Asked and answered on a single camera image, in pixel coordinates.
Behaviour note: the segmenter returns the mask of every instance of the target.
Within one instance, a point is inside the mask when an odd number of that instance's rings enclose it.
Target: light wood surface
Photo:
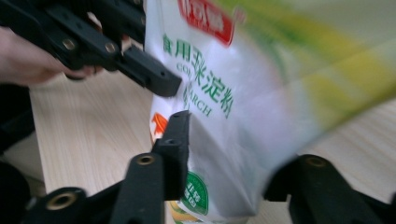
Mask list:
[[[58,77],[32,88],[31,98],[48,192],[74,186],[92,195],[122,180],[129,160],[151,148],[151,93],[122,74],[80,82]],[[396,190],[396,102],[368,111],[302,153],[325,157],[355,189],[388,202]],[[263,202],[249,223],[290,223],[287,204]]]

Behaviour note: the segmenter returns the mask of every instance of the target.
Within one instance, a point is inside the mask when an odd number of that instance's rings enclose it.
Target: plastic bag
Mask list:
[[[176,97],[154,96],[152,138],[170,115],[191,112],[174,219],[255,216],[298,150],[393,97],[394,11],[388,0],[148,1],[146,51],[183,78]]]

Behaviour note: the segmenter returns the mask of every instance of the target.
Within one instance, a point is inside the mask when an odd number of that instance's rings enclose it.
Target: human hand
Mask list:
[[[94,66],[72,71],[49,53],[0,27],[0,83],[22,86],[43,83],[62,72],[71,77],[84,78],[95,72]]]

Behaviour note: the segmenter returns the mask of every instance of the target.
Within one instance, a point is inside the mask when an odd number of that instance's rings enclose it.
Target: red label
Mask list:
[[[178,0],[181,16],[190,26],[213,35],[223,44],[233,41],[233,20],[207,0]]]

